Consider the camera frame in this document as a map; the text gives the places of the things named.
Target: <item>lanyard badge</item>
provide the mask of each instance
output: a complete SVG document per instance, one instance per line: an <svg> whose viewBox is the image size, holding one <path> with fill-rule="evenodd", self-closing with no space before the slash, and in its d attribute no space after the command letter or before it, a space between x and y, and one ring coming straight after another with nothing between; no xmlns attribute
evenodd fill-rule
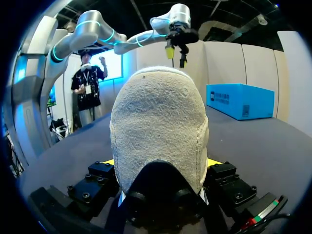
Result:
<svg viewBox="0 0 312 234"><path fill-rule="evenodd" d="M85 73L83 73L83 76L84 76L84 78L85 78L86 81L87 81L86 86L85 86L86 94L90 94L90 93L91 93L91 85L89 85L89 83L88 83L89 71L88 71L88 73L87 73L87 76L86 76Z"/></svg>

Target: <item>display screen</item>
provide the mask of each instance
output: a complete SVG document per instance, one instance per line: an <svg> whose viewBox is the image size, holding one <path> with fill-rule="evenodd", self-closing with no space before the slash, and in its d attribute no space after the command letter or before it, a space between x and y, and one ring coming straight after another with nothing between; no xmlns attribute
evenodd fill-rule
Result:
<svg viewBox="0 0 312 234"><path fill-rule="evenodd" d="M114 50L105 51L96 55L93 55L90 59L92 66L98 66L102 71L104 68L99 60L99 57L104 57L107 65L108 76L105 80L115 79L122 77L122 55L116 55Z"/></svg>
<svg viewBox="0 0 312 234"><path fill-rule="evenodd" d="M56 104L57 102L55 99L55 86L53 85L49 93L49 100L48 100L47 107L55 106Z"/></svg>

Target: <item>black t-shirt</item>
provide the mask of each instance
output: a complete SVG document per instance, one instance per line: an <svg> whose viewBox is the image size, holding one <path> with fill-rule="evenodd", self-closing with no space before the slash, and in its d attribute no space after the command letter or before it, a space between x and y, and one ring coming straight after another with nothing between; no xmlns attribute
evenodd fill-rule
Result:
<svg viewBox="0 0 312 234"><path fill-rule="evenodd" d="M73 77L72 90L79 89L83 84L91 88L91 93L78 94L78 110L83 111L101 105L99 100L98 79L104 80L104 72L97 66L92 66L91 70L85 69L83 72L78 70Z"/></svg>

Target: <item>white partition wall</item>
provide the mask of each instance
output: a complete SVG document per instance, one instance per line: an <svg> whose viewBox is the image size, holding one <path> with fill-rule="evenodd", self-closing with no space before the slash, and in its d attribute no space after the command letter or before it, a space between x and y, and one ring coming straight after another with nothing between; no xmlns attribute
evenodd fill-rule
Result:
<svg viewBox="0 0 312 234"><path fill-rule="evenodd" d="M278 73L273 50L242 45L247 84L275 91L273 117L277 116L278 109Z"/></svg>
<svg viewBox="0 0 312 234"><path fill-rule="evenodd" d="M246 84L245 61L241 44L205 42L209 84Z"/></svg>
<svg viewBox="0 0 312 234"><path fill-rule="evenodd" d="M122 56L122 78L100 82L100 100L103 115L112 111L120 89L129 77L137 71L137 50L129 51Z"/></svg>
<svg viewBox="0 0 312 234"><path fill-rule="evenodd" d="M285 53L274 50L278 72L278 110L277 118L287 122L289 111L289 74Z"/></svg>
<svg viewBox="0 0 312 234"><path fill-rule="evenodd" d="M69 121L73 119L73 99L72 99L72 78L76 71L79 70L81 65L81 59L79 55L71 54L68 58L68 66L64 73L64 94L63 94L63 75L61 75L54 83L55 87L55 99L56 106L52 107L53 119L57 120L58 118L65 118L65 105L64 99L66 102L66 111Z"/></svg>
<svg viewBox="0 0 312 234"><path fill-rule="evenodd" d="M181 53L178 47L175 48L174 65L188 74L194 81L203 102L206 103L206 84L208 84L208 69L204 42L188 44L189 53L187 54L187 64L184 68L180 68Z"/></svg>
<svg viewBox="0 0 312 234"><path fill-rule="evenodd" d="M289 71L288 123L312 137L312 58L299 33L278 32Z"/></svg>
<svg viewBox="0 0 312 234"><path fill-rule="evenodd" d="M172 67L171 59L167 59L166 42L157 42L136 49L136 68L140 70L150 66Z"/></svg>

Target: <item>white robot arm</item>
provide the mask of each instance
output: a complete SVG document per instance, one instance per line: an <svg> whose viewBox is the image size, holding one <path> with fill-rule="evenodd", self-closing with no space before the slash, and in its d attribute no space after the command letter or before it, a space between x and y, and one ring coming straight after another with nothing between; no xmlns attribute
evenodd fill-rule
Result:
<svg viewBox="0 0 312 234"><path fill-rule="evenodd" d="M47 102L53 84L67 68L71 53L90 49L88 46L96 42L113 48L116 54L124 54L140 46L167 41L166 48L171 52L174 46L180 47L180 67L184 67L188 53L186 44L198 41L190 22L190 9L176 4L167 14L151 18L152 30L127 39L110 27L99 11L83 13L72 34L57 29L56 18L42 17L16 54L4 106L5 122L23 165L33 163L53 145Z"/></svg>
<svg viewBox="0 0 312 234"><path fill-rule="evenodd" d="M192 40L184 41L182 44L198 41L196 32L186 32L191 28L191 17L190 9L184 4L176 4L167 14L151 18L150 24L152 30L142 32L127 40L126 35L116 32L103 20L99 11L87 11L79 17L74 33L66 35L54 45L51 58L54 62L62 62L73 51L88 48L96 42L103 46L112 45L116 54L124 54L154 42L170 41L172 37L175 37L177 29L182 30L183 35L194 35ZM171 46L179 45L178 43L170 44Z"/></svg>

